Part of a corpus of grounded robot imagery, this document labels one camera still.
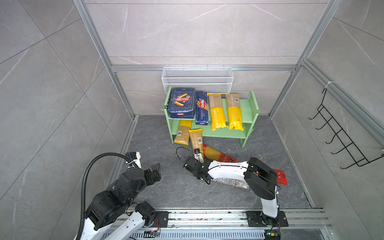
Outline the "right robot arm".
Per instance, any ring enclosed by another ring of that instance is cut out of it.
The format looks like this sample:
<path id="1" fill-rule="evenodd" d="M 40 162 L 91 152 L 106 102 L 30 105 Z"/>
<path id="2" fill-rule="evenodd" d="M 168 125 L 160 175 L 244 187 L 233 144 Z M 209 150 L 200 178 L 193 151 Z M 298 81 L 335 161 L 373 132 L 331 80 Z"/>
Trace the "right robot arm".
<path id="1" fill-rule="evenodd" d="M 222 178 L 246 182 L 262 201 L 262 216 L 270 219 L 278 217 L 278 174 L 259 159 L 252 157 L 247 162 L 223 163 L 211 160 L 200 162 L 189 157 L 184 162 L 184 168 L 207 184 Z"/>

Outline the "large yellow spaghetti bag front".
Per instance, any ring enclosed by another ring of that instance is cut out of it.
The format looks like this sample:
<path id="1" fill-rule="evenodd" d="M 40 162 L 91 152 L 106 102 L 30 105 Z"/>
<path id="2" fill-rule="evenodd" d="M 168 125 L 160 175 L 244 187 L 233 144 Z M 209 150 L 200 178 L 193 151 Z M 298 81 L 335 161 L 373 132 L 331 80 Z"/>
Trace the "large yellow spaghetti bag front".
<path id="1" fill-rule="evenodd" d="M 200 152 L 204 155 L 203 149 L 203 129 L 189 130 L 190 140 L 194 149 L 200 149 Z"/>

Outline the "blue Barilla spaghetti box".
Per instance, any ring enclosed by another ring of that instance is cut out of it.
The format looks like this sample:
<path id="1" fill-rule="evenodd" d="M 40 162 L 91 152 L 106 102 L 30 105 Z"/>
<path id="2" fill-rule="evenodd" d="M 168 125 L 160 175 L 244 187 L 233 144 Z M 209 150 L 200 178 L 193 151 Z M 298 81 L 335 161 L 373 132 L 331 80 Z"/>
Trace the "blue Barilla spaghetti box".
<path id="1" fill-rule="evenodd" d="M 206 92 L 196 92 L 196 125 L 207 126 L 209 124 L 209 106 Z"/>

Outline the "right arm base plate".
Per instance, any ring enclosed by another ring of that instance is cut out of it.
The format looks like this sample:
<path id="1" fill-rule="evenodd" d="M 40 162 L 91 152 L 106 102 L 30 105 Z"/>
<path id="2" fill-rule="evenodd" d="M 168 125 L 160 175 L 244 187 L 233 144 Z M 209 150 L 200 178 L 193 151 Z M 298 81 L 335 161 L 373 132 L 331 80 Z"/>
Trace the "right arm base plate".
<path id="1" fill-rule="evenodd" d="M 289 223 L 283 211 L 279 211 L 276 218 L 268 217 L 262 211 L 246 211 L 249 227 L 288 227 Z"/>

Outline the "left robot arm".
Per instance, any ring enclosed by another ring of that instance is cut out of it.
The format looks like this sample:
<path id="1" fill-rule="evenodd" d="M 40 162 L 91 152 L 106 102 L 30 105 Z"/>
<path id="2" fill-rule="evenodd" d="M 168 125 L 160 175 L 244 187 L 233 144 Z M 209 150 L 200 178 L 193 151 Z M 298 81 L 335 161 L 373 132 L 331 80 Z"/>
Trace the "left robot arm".
<path id="1" fill-rule="evenodd" d="M 143 170 L 134 165 L 123 172 L 108 188 L 94 196 L 86 208 L 86 185 L 91 167 L 88 166 L 82 182 L 80 226 L 77 240 L 99 240 L 118 217 L 135 203 L 135 198 L 147 186 L 161 180 L 160 164 Z M 147 202 L 137 204 L 133 213 L 110 238 L 125 240 L 143 226 L 150 227 L 156 220 L 156 210 Z"/>

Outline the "blue Barilla rigatoni box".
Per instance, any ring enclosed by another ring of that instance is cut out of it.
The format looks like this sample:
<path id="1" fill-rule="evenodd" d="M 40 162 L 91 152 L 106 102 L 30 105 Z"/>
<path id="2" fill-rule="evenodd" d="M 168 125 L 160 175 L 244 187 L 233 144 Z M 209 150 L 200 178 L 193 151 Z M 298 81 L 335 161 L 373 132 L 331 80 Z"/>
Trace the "blue Barilla rigatoni box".
<path id="1" fill-rule="evenodd" d="M 194 88 L 173 88 L 167 111 L 171 119 L 193 119 L 195 105 L 196 90 Z"/>

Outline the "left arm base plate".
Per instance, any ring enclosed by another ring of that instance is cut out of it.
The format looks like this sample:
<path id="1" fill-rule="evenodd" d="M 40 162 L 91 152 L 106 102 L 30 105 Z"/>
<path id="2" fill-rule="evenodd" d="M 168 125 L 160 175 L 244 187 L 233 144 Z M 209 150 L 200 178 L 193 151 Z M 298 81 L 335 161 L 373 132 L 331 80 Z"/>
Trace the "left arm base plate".
<path id="1" fill-rule="evenodd" d="M 148 216 L 145 216 L 145 227 L 154 227 L 157 228 L 158 226 L 160 228 L 167 228 L 168 222 L 169 222 L 169 214 L 170 212 L 167 211 L 160 211 L 160 212 L 154 212 L 150 213 Z"/>

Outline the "yellow spaghetti bag with lettering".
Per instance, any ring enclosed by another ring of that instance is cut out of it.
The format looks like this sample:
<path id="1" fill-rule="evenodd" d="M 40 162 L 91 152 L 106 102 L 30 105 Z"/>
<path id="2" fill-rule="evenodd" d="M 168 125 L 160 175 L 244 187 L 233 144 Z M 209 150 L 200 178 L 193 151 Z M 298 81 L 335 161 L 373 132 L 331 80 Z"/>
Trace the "yellow spaghetti bag with lettering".
<path id="1" fill-rule="evenodd" d="M 221 94 L 208 94 L 212 131 L 228 128 L 222 104 Z"/>

